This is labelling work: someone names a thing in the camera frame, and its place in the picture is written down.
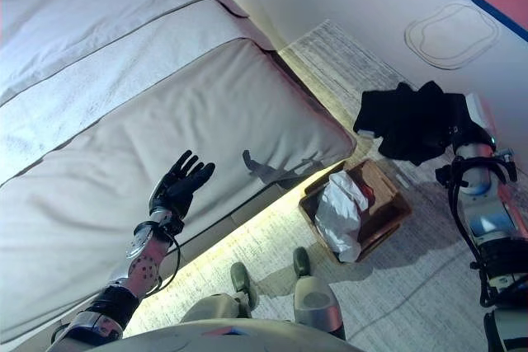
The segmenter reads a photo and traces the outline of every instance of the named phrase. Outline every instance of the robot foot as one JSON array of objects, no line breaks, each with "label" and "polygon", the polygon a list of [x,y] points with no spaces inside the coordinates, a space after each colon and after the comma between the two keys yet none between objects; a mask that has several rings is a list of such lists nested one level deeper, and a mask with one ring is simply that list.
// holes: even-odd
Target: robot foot
[{"label": "robot foot", "polygon": [[297,279],[301,276],[311,275],[310,258],[308,252],[303,247],[298,247],[294,250],[294,270]]},{"label": "robot foot", "polygon": [[237,293],[242,292],[247,295],[249,308],[253,310],[257,306],[257,298],[251,287],[248,270],[240,261],[231,265],[231,282]]}]

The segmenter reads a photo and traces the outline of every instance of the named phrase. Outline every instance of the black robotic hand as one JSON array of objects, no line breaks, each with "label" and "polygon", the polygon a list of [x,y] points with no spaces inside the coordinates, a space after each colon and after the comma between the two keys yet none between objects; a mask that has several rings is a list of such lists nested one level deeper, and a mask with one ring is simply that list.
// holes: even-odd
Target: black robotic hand
[{"label": "black robotic hand", "polygon": [[183,225],[182,220],[191,207],[193,194],[211,178],[215,170],[212,162],[205,166],[199,162],[192,168],[198,156],[191,155],[191,150],[184,152],[160,180],[148,203],[149,214],[165,209],[172,213],[174,223]]}]

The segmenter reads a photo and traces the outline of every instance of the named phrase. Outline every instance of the bedding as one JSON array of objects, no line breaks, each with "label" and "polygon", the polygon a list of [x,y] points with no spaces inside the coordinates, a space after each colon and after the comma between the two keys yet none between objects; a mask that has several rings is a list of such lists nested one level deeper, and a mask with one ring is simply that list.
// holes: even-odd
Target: bedding
[{"label": "bedding", "polygon": [[293,169],[302,176],[314,164],[330,166],[353,147],[252,41],[221,45],[0,189],[2,260],[10,263],[0,290],[2,334],[104,286],[147,218],[152,188],[187,148],[216,171],[196,196],[180,243],[266,186],[244,152],[279,180]]},{"label": "bedding", "polygon": [[[123,35],[196,1],[2,0],[0,105]],[[234,14],[248,16],[233,0],[219,1]]]},{"label": "bedding", "polygon": [[218,1],[203,0],[21,92],[0,107],[0,185],[193,59],[243,37],[273,48],[249,19],[233,18]]},{"label": "bedding", "polygon": [[2,12],[2,345],[105,285],[186,149],[217,168],[180,243],[355,147],[232,0],[2,0]]}]

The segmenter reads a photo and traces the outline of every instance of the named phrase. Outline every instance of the black cloth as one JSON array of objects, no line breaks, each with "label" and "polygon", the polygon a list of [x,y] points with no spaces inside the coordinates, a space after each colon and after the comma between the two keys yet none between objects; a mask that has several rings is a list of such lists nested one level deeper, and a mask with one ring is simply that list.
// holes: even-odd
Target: black cloth
[{"label": "black cloth", "polygon": [[418,166],[450,144],[450,96],[462,95],[445,94],[434,82],[417,92],[404,82],[392,91],[363,92],[354,131],[383,137],[381,154]]}]

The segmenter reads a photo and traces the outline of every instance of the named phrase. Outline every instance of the robot leg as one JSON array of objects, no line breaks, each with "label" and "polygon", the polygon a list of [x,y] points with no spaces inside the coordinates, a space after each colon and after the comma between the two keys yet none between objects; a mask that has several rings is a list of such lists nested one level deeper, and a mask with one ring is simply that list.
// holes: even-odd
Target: robot leg
[{"label": "robot leg", "polygon": [[341,308],[336,296],[321,279],[310,275],[308,253],[303,247],[294,251],[294,268],[298,280],[295,285],[295,322],[345,340]]},{"label": "robot leg", "polygon": [[202,298],[185,314],[181,323],[199,321],[201,319],[251,317],[254,308],[254,298],[250,293],[250,280],[246,267],[242,263],[231,266],[231,280],[236,294],[215,294]]}]

